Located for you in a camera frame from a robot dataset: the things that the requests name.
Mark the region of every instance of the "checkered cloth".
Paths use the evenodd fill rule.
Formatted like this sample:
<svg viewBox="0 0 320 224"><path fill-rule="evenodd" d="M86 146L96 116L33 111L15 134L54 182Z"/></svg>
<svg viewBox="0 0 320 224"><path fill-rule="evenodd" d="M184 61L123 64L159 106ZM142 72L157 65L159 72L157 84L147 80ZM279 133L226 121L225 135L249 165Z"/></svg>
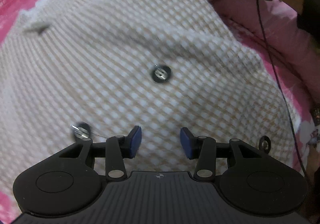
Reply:
<svg viewBox="0 0 320 224"><path fill-rule="evenodd" d="M206 0L55 0L37 17L50 24L44 32L25 32L20 16L0 48L0 190L10 194L18 174L72 144L78 121L106 137L142 127L128 173L193 171L181 127L253 146L267 135L270 155L292 166L275 81ZM167 84L153 82L155 64L171 68ZM96 161L99 173L103 163ZM217 174L226 168L217 161Z"/></svg>

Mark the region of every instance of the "black cable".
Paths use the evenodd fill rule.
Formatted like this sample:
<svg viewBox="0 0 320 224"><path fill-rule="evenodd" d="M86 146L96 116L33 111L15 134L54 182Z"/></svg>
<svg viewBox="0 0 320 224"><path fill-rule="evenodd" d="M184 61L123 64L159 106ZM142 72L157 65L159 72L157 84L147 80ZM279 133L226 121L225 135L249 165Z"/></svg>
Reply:
<svg viewBox="0 0 320 224"><path fill-rule="evenodd" d="M93 135L95 135L95 136L103 137L103 136L98 135L98 134L95 134L95 133L91 133L91 134L93 134Z"/></svg>
<svg viewBox="0 0 320 224"><path fill-rule="evenodd" d="M263 36L263 40L264 40L264 43L266 45L266 50L268 52L268 55L269 55L269 58L270 58L270 62L271 62L271 65L272 65L272 69L273 69L273 72L275 74L275 77L276 77L276 82L277 82L277 85L278 85L278 88L281 92L281 95L282 95L282 98L284 99L284 102L285 102L285 105L286 105L286 108L287 108L287 113L288 113L288 116L289 116L289 123L290 123L290 128L291 128L291 131L292 131L292 135L293 135L293 139L294 139L294 146L296 148L296 152L297 152L297 157L298 157L298 160L299 160L299 163L300 163L300 166L301 166L301 169L303 171L303 174L308 182L308 185L311 187L311 182L309 180L309 177L307 175L307 172L306 172L306 169L303 165L303 162L302 162L302 159L301 159L301 156L300 156L300 152L299 152L299 148L298 148L298 143L297 143L297 138L296 138L296 134L294 132L294 127L293 127L293 123L292 123L292 118L291 118L291 115L290 115L290 111L289 111L289 106L288 106L288 103L285 99L285 96L284 96L284 93L282 91L282 88L281 88L281 85L280 85L280 81L279 81L279 77L278 77L278 74L276 72L276 68L275 68L275 65L273 63L273 60L272 60L272 55L271 55L271 52L269 50L269 44L267 42L267 38L266 38L266 34L264 32L264 28L263 28L263 24L262 24L262 20L261 20L261 14L260 14L260 6L259 6L259 0L256 0L256 3L257 3L257 12L258 12L258 17L259 17L259 23L260 23L260 27L261 27L261 31L262 31L262 36Z"/></svg>

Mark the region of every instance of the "circular pad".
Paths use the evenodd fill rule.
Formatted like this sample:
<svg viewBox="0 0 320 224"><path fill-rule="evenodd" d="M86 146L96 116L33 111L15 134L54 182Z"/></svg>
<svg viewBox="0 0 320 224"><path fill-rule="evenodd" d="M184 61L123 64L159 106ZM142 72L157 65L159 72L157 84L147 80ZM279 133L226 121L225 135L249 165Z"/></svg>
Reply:
<svg viewBox="0 0 320 224"><path fill-rule="evenodd" d="M260 216L292 212L307 194L303 176L269 156L238 159L223 173L219 185L231 204Z"/></svg>
<svg viewBox="0 0 320 224"><path fill-rule="evenodd" d="M254 172L248 176L247 182L252 189L260 192L276 192L284 185L280 175L269 171Z"/></svg>
<svg viewBox="0 0 320 224"><path fill-rule="evenodd" d="M63 171L52 171L41 175L36 182L37 187L49 193L62 192L73 184L73 176Z"/></svg>

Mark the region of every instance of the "metal rivet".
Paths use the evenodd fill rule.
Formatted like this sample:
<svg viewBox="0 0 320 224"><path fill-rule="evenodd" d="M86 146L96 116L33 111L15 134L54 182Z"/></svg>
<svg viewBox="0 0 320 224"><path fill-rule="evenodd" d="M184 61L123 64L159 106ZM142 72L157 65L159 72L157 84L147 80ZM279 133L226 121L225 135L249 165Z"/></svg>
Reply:
<svg viewBox="0 0 320 224"><path fill-rule="evenodd" d="M262 142L262 148L263 148L264 150L268 150L268 149L269 149L269 144L268 144L268 142L267 142L266 140L264 140L264 141Z"/></svg>
<svg viewBox="0 0 320 224"><path fill-rule="evenodd" d="M212 171L205 170L205 169L199 170L199 171L197 171L197 175L202 178L208 178L212 175Z"/></svg>
<svg viewBox="0 0 320 224"><path fill-rule="evenodd" d="M112 170L108 173L111 178L120 178L124 175L124 172L121 170Z"/></svg>
<svg viewBox="0 0 320 224"><path fill-rule="evenodd" d="M168 74L165 72L164 69L156 69L155 75L162 80L166 80L168 78Z"/></svg>
<svg viewBox="0 0 320 224"><path fill-rule="evenodd" d="M159 65L152 70L151 76L154 82L165 83L171 78L172 72L168 66Z"/></svg>
<svg viewBox="0 0 320 224"><path fill-rule="evenodd" d="M75 126L72 126L74 129L75 129L75 135L76 137L78 137L79 139L86 139L88 138L89 139L89 132L82 128L82 127L75 127Z"/></svg>

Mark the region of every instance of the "silver screw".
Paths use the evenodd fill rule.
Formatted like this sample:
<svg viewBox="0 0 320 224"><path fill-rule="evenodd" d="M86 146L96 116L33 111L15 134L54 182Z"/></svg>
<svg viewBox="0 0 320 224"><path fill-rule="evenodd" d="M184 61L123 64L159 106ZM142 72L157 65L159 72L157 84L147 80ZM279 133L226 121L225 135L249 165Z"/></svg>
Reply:
<svg viewBox="0 0 320 224"><path fill-rule="evenodd" d="M268 142L267 142L266 140L264 140L264 141L262 142L262 148L263 148L264 150L268 150L268 149L269 149L269 144L268 144Z"/></svg>
<svg viewBox="0 0 320 224"><path fill-rule="evenodd" d="M205 170L205 169L199 170L199 171L197 171L197 175L202 178L208 178L212 175L212 171Z"/></svg>
<svg viewBox="0 0 320 224"><path fill-rule="evenodd" d="M78 137L79 139L83 139L83 140L85 140L85 139L91 140L89 138L89 132L86 129L84 129L82 127L79 127L79 128L75 127L75 126L72 126L72 127L75 129L76 137Z"/></svg>
<svg viewBox="0 0 320 224"><path fill-rule="evenodd" d="M155 75L162 80L166 80L168 77L168 74L164 69L156 69Z"/></svg>
<svg viewBox="0 0 320 224"><path fill-rule="evenodd" d="M111 178L120 178L124 175L124 172L121 170L112 170L108 173Z"/></svg>

